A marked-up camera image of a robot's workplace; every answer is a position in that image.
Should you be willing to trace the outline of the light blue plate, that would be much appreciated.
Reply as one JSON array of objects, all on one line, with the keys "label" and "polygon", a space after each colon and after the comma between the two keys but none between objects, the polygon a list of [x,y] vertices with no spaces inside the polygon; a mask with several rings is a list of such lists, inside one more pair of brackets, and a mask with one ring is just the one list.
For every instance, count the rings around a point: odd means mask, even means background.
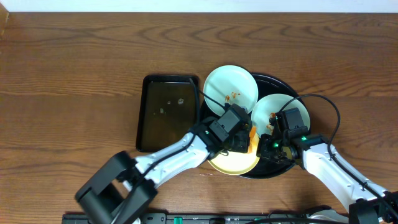
[{"label": "light blue plate", "polygon": [[[278,112],[293,96],[285,94],[271,94],[261,98],[255,105],[251,113],[251,120],[253,125],[256,127],[256,133],[258,136],[262,134],[271,134],[270,130],[267,129],[269,124],[269,118],[272,113]],[[302,115],[304,125],[310,128],[310,116],[309,113],[299,100],[295,100],[287,105],[284,110],[298,108]]]},{"label": "light blue plate", "polygon": [[259,90],[254,77],[245,69],[235,65],[224,65],[214,69],[206,78],[203,92],[206,105],[216,115],[224,114],[224,106],[237,104],[250,113],[257,103]]}]

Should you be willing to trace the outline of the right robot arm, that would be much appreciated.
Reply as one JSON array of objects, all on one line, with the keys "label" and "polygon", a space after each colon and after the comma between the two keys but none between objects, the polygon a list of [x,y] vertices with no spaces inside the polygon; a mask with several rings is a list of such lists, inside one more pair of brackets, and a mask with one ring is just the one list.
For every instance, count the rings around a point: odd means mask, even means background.
[{"label": "right robot arm", "polygon": [[375,184],[346,161],[322,135],[306,126],[259,136],[260,156],[276,164],[298,165],[314,175],[341,202],[348,223],[397,223],[397,192]]}]

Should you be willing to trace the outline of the orange green scrub sponge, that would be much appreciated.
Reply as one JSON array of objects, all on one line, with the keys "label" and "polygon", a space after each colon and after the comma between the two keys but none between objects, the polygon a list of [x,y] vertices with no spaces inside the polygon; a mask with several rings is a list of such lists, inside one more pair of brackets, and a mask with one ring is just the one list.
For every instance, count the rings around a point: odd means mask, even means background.
[{"label": "orange green scrub sponge", "polygon": [[257,128],[255,126],[253,126],[249,133],[248,154],[256,154],[257,153],[258,142],[259,142],[259,136],[257,134]]}]

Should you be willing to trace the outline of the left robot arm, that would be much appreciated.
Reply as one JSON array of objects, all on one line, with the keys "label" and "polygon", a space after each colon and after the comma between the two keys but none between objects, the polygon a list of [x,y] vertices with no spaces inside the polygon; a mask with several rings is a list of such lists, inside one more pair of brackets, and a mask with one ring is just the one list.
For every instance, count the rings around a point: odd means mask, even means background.
[{"label": "left robot arm", "polygon": [[155,153],[131,158],[121,151],[78,190],[75,200],[93,223],[134,223],[159,186],[214,158],[235,137],[248,143],[251,129],[251,122],[207,118],[181,140]]}]

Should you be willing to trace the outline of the yellow plate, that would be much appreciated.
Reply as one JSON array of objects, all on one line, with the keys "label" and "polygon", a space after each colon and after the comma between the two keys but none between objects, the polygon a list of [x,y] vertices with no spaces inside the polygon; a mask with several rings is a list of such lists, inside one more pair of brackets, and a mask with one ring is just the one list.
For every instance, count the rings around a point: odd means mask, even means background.
[{"label": "yellow plate", "polygon": [[252,170],[260,158],[256,154],[229,152],[227,156],[221,154],[209,160],[213,168],[228,175],[241,175]]}]

